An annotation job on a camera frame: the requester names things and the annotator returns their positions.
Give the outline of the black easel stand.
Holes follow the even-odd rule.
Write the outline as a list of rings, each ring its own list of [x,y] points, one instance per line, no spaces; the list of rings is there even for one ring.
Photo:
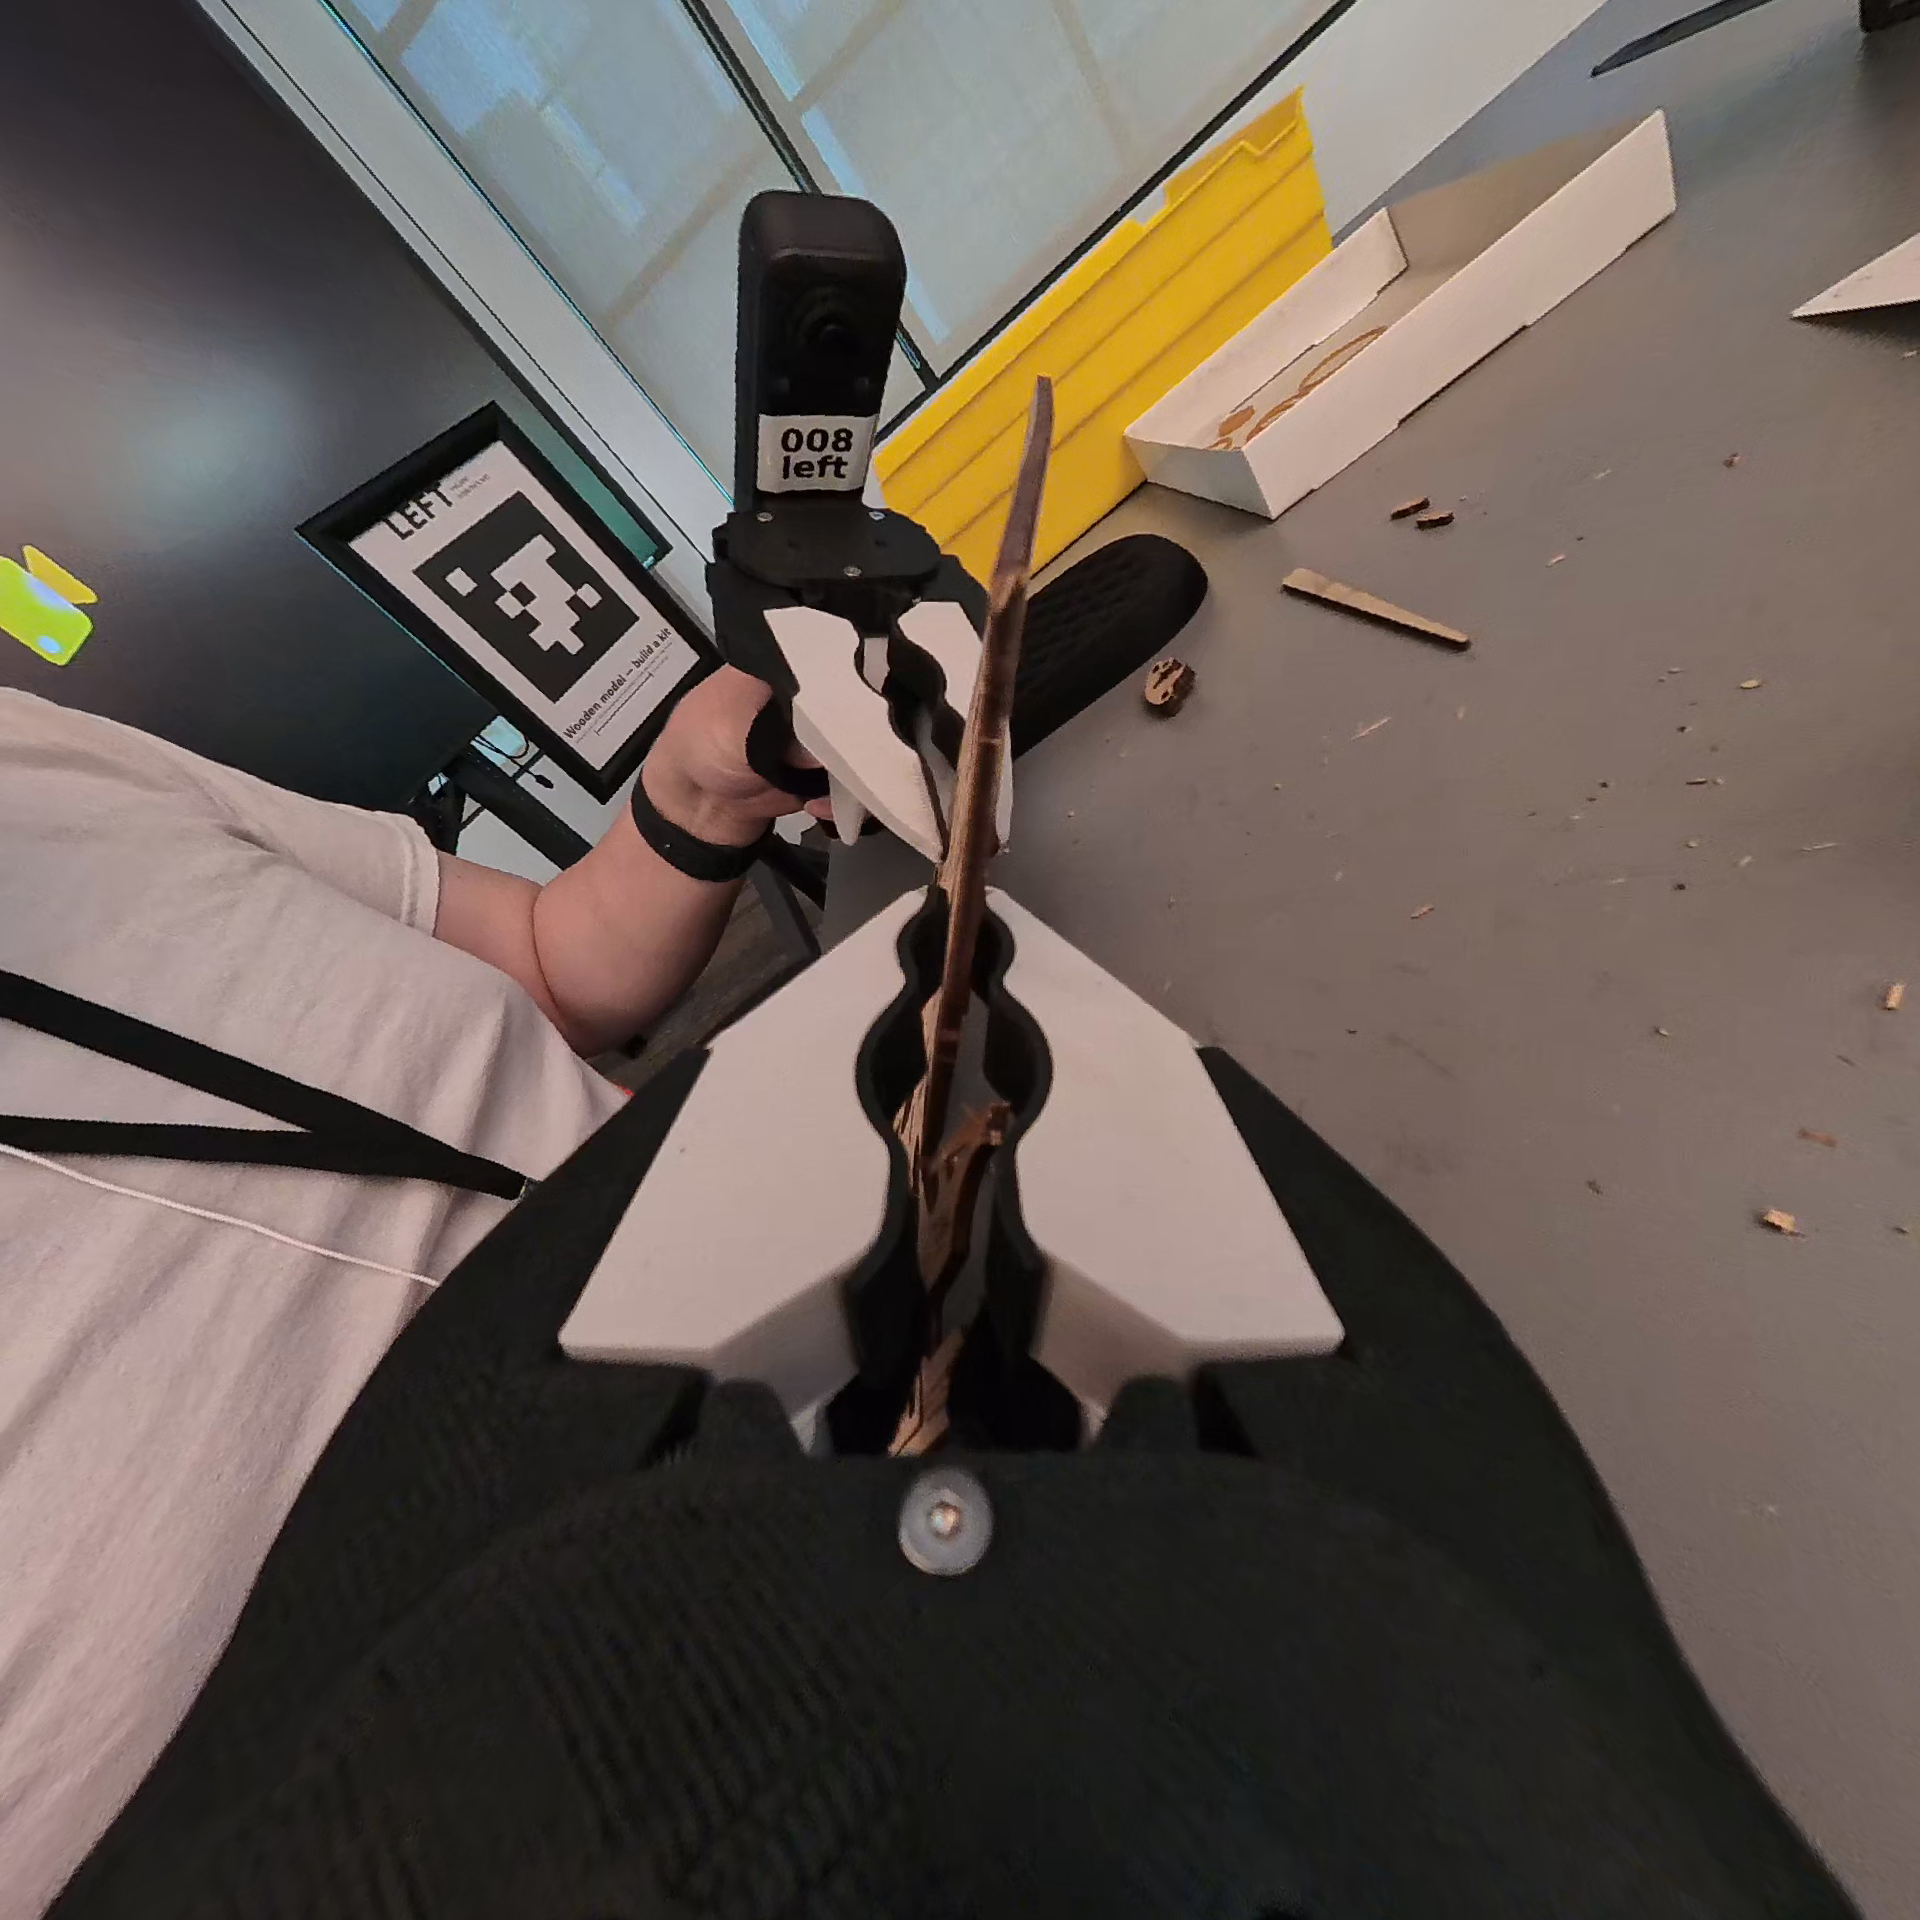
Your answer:
[[[498,718],[422,780],[400,810],[439,853],[546,882],[602,838],[612,811]]]

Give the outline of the large glass window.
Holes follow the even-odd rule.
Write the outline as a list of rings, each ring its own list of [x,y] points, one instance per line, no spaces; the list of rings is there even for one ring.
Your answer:
[[[610,344],[692,295],[744,198],[877,203],[941,375],[1333,5],[330,5]]]

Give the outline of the illustrated instruction booklet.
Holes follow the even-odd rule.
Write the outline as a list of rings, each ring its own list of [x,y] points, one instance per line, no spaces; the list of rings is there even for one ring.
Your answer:
[[[1792,320],[1837,320],[1864,310],[1917,303],[1920,299],[1920,234],[1862,262],[1835,286],[1805,299]]]

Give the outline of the long curved wooden model part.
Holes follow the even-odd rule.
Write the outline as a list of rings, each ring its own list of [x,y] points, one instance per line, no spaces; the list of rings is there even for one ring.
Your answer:
[[[1333,608],[1350,616],[1360,616],[1365,622],[1379,623],[1395,634],[1411,636],[1414,640],[1447,646],[1448,651],[1466,653],[1475,646],[1472,636],[1466,630],[1448,627],[1442,619],[1412,613],[1400,608],[1373,592],[1355,588],[1350,582],[1335,580],[1322,572],[1309,566],[1293,566],[1279,582],[1287,595],[1300,597],[1311,602],[1322,608]]]

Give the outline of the large dark wall screen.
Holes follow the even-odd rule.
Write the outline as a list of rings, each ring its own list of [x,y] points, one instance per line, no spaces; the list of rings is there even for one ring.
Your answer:
[[[197,5],[3,5],[3,538],[99,602],[3,684],[397,810],[494,708],[300,524],[495,403],[634,502]]]

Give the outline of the white cardboard tray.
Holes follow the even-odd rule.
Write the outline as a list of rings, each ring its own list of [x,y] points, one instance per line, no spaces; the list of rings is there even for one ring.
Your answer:
[[[1675,210],[1663,111],[1573,135],[1381,207],[1124,438],[1149,484],[1277,519],[1604,271]],[[1245,448],[1216,422],[1373,326]]]

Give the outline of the laser-cut wooden sheet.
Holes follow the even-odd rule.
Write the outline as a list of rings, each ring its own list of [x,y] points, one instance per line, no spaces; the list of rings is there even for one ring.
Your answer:
[[[925,1350],[907,1392],[903,1419],[886,1446],[888,1456],[923,1456],[947,1436],[948,1381],[962,1343],[959,1333],[947,1330],[947,1298],[970,1260],[979,1191],[1011,1122],[1008,1107],[994,1098],[984,1109],[959,1119],[950,1116],[950,1107],[958,1052],[973,999],[973,960],[984,918],[988,868],[1008,837],[1008,829],[999,824],[999,798],[1011,759],[1011,718],[1050,466],[1052,421],[1052,384],[1040,375],[991,568],[988,627],[959,743],[947,853],[936,868],[936,885],[947,906],[947,933],[940,980],[920,1023],[925,1069],[898,1119],[915,1178],[918,1274],[927,1292],[927,1324]]]

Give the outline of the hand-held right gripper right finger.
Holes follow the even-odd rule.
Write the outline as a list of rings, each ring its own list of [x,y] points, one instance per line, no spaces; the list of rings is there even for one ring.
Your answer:
[[[1015,1142],[1043,1267],[1034,1341],[1094,1418],[1140,1376],[1330,1356],[1341,1324],[1197,1045],[999,890],[1004,982],[1046,1046]]]

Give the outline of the black table slot cover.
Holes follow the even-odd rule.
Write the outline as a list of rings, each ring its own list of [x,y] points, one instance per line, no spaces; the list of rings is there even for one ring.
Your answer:
[[[1709,3],[1698,7],[1675,21],[1663,23],[1658,30],[1651,30],[1640,37],[1629,38],[1621,48],[1615,48],[1604,59],[1597,59],[1590,68],[1590,77],[1597,79],[1602,75],[1615,74],[1623,67],[1636,64],[1640,59],[1654,58],[1672,46],[1691,42],[1704,31],[1714,31],[1719,26],[1728,26],[1735,19],[1748,15],[1759,11],[1768,3],[1764,0],[1723,0]]]

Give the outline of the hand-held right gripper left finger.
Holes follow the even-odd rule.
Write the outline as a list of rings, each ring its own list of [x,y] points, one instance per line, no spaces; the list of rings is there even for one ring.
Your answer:
[[[839,1452],[888,1452],[920,1362],[896,1117],[920,1080],[920,892],[732,1023],[559,1330],[571,1359],[767,1386]]]

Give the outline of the pile of rubber bands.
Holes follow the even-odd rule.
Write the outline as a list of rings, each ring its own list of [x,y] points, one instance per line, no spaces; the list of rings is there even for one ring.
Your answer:
[[[1293,376],[1291,384],[1287,384],[1283,376],[1276,376],[1264,391],[1250,396],[1248,403],[1244,403],[1216,422],[1216,437],[1211,438],[1210,448],[1245,448],[1250,438],[1267,432],[1268,426],[1279,421],[1318,387],[1327,384],[1336,375],[1336,370],[1348,366],[1373,341],[1382,339],[1384,332],[1388,326],[1370,326],[1367,332],[1355,333],[1340,348],[1324,351],[1317,358],[1317,363],[1311,363],[1304,373],[1299,373],[1299,376]]]

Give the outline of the person's left forearm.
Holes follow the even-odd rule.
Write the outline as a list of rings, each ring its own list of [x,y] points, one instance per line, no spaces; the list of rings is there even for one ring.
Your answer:
[[[686,876],[622,821],[544,885],[439,853],[434,934],[520,987],[590,1059],[639,1038],[686,994],[742,885]]]

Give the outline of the black wristband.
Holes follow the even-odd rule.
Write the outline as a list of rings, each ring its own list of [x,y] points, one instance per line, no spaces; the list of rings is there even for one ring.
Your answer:
[[[744,879],[767,850],[774,832],[764,824],[749,844],[732,845],[672,822],[652,799],[644,775],[630,784],[630,819],[639,840],[674,872],[701,885]]]

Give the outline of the black ribbed wrist rest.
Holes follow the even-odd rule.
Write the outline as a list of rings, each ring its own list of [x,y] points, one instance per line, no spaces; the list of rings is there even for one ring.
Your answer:
[[[1104,693],[1170,656],[1210,595],[1202,562],[1164,535],[1099,547],[1034,595],[1011,750],[1037,747]]]

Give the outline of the person's white shirt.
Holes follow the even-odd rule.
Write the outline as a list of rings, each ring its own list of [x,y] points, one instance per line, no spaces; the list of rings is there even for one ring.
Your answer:
[[[544,1178],[616,1107],[434,934],[407,819],[5,693],[3,957]],[[3,1890],[42,1916],[152,1766],[347,1405],[502,1204],[430,1184],[3,1166]]]

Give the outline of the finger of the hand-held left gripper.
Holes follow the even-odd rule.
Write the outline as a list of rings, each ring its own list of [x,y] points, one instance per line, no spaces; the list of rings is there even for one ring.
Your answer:
[[[879,691],[864,682],[854,623],[805,606],[770,608],[764,616],[795,684],[795,740],[827,773],[839,840],[853,845],[864,824],[877,822],[927,862],[940,862],[947,827],[927,760],[896,731]]]
[[[959,754],[976,695],[981,636],[959,603],[915,603],[885,642],[879,696],[901,738]]]

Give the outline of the yellow plastic bin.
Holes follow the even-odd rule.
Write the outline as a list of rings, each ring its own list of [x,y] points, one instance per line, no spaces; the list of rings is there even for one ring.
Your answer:
[[[1168,180],[875,448],[882,500],[984,582],[1037,376],[1054,419],[1036,562],[1144,472],[1126,428],[1333,248],[1304,93],[1293,88]]]

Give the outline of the person's left hand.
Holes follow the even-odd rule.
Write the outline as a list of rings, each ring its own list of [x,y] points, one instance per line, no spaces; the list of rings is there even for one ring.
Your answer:
[[[639,771],[664,821],[718,848],[751,845],[795,811],[832,821],[827,798],[799,799],[749,763],[749,731],[774,699],[770,684],[734,664],[683,693]]]

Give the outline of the black framed marker sign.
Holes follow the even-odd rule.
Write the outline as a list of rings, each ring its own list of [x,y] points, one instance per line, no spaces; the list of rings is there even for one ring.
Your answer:
[[[300,538],[599,803],[714,662],[668,541],[564,434],[485,399]]]

